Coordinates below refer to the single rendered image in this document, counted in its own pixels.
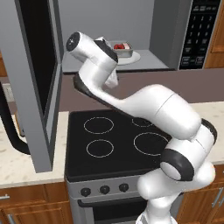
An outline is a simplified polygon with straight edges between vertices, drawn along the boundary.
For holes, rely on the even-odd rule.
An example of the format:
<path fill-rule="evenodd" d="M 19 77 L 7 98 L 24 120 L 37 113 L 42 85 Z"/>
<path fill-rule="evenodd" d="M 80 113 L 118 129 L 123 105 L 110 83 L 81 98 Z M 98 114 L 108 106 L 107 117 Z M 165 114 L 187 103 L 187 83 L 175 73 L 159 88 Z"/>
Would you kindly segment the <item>wooden drawer front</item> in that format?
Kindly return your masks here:
<path fill-rule="evenodd" d="M 214 183 L 224 183 L 224 164 L 217 164 L 215 167 Z"/>
<path fill-rule="evenodd" d="M 0 196 L 5 194 L 10 195 L 10 198 L 0 200 L 0 207 L 68 201 L 67 187 L 64 182 L 0 189 Z"/>

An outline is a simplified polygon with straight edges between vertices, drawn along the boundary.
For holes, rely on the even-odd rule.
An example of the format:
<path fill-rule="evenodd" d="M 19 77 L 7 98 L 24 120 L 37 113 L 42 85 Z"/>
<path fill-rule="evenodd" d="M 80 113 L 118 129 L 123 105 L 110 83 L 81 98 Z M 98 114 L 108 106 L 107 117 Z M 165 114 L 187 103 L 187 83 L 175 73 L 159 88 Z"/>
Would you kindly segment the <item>white wall outlet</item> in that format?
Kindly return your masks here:
<path fill-rule="evenodd" d="M 14 96 L 11 90 L 11 85 L 9 83 L 3 84 L 3 91 L 4 91 L 7 102 L 14 102 Z"/>

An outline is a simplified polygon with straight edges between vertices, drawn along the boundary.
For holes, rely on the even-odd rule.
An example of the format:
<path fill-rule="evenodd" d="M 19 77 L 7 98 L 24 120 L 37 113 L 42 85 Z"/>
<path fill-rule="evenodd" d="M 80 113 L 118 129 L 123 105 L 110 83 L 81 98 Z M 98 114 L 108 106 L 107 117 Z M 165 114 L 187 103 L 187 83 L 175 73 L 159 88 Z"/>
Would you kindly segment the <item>steel stove with black hob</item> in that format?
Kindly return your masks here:
<path fill-rule="evenodd" d="M 171 137 L 152 123 L 113 110 L 72 112 L 68 119 L 65 177 L 73 224 L 85 224 L 77 200 L 98 202 L 140 197 L 138 178 L 159 167 Z M 121 192 L 119 185 L 129 190 Z M 109 186 L 107 194 L 101 186 Z M 84 197 L 81 189 L 91 193 Z"/>

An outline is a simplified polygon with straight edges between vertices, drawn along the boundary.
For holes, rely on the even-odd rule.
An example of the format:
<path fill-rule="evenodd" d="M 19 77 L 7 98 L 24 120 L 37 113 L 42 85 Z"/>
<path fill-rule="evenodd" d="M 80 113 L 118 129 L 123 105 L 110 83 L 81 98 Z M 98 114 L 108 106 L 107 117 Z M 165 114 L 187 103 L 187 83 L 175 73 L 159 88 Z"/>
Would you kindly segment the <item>black oven door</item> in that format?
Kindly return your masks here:
<path fill-rule="evenodd" d="M 85 224 L 116 224 L 135 221 L 146 205 L 147 201 L 113 206 L 79 207 L 84 211 Z"/>

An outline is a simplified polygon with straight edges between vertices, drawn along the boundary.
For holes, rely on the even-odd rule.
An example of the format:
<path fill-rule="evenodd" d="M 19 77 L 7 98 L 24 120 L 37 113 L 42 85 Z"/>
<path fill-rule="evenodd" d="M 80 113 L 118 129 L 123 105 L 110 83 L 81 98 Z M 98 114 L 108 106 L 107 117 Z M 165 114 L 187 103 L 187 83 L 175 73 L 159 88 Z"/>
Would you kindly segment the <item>grey microwave oven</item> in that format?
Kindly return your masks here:
<path fill-rule="evenodd" d="M 202 69 L 221 0 L 59 0 L 62 37 L 127 41 L 140 58 L 117 71 Z"/>

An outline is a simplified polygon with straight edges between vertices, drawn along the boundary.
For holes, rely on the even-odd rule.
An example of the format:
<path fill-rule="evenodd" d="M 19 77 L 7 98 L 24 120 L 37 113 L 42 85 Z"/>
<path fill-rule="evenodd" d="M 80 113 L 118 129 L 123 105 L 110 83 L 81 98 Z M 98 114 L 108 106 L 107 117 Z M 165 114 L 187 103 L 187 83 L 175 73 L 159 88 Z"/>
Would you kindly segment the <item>wooden wall cabinet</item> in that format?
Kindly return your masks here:
<path fill-rule="evenodd" d="M 4 66 L 4 60 L 1 51 L 0 51 L 0 77 L 7 77 L 7 72 Z"/>
<path fill-rule="evenodd" d="M 224 68 L 224 0 L 220 0 L 204 68 Z"/>

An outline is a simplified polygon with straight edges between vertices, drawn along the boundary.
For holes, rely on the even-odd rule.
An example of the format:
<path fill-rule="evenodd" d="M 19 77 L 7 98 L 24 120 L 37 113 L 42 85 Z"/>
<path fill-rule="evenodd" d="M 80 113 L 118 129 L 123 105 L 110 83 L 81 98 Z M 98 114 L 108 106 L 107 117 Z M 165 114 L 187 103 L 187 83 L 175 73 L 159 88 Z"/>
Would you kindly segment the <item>grey microwave door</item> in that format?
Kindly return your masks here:
<path fill-rule="evenodd" d="M 53 169 L 64 54 L 58 0 L 0 0 L 0 51 L 22 145 L 36 172 Z"/>

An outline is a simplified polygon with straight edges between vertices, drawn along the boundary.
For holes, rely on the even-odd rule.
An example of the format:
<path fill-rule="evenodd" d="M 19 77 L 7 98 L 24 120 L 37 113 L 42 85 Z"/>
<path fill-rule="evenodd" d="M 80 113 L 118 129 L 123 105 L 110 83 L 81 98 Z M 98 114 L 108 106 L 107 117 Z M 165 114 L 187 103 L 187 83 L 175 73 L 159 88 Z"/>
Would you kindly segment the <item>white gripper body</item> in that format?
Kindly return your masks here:
<path fill-rule="evenodd" d="M 109 48 L 111 48 L 111 44 L 104 37 L 99 37 L 98 40 L 103 41 Z M 105 85 L 108 86 L 109 88 L 115 88 L 118 86 L 118 78 L 116 70 L 113 70 L 111 75 L 106 80 Z"/>

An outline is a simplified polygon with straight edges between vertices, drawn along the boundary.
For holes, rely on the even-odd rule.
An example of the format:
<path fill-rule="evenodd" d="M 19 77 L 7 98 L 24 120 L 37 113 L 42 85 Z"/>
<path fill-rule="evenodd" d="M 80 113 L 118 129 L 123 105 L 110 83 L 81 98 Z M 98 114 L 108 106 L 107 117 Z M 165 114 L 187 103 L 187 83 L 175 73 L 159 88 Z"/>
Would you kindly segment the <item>clear tupperware container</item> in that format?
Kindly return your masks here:
<path fill-rule="evenodd" d="M 133 47 L 128 41 L 116 40 L 116 41 L 110 41 L 109 43 L 111 44 L 113 49 L 114 49 L 114 45 L 116 45 L 116 44 L 127 43 L 129 45 L 129 49 L 114 49 L 114 51 L 116 52 L 116 54 L 119 58 L 129 58 L 132 56 Z"/>

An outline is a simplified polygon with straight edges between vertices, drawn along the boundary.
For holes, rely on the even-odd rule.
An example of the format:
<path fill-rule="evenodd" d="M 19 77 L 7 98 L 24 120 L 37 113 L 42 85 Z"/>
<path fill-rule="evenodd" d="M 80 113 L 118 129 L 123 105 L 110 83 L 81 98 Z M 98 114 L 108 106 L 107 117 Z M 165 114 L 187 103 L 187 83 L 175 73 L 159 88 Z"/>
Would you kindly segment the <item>white microwave turntable plate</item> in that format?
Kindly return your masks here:
<path fill-rule="evenodd" d="M 141 55 L 138 52 L 133 52 L 129 58 L 118 58 L 118 66 L 125 66 L 138 62 L 141 59 Z"/>

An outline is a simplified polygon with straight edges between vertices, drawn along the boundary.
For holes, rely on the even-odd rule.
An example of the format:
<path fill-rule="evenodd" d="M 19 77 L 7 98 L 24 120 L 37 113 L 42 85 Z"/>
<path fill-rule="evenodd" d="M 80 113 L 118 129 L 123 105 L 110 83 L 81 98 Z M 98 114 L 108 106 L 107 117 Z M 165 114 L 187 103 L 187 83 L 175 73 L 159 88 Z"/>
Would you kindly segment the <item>wooden cupboard door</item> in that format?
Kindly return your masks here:
<path fill-rule="evenodd" d="M 212 208 L 212 203 L 219 191 L 223 187 L 221 196 L 216 205 Z M 178 224 L 221 224 L 224 221 L 221 216 L 216 217 L 221 210 L 219 201 L 224 196 L 224 183 L 211 184 L 202 190 L 186 192 L 182 204 L 178 210 L 176 221 Z"/>
<path fill-rule="evenodd" d="M 74 224 L 68 201 L 3 208 L 1 212 L 7 224 L 7 214 L 13 215 L 16 224 Z"/>

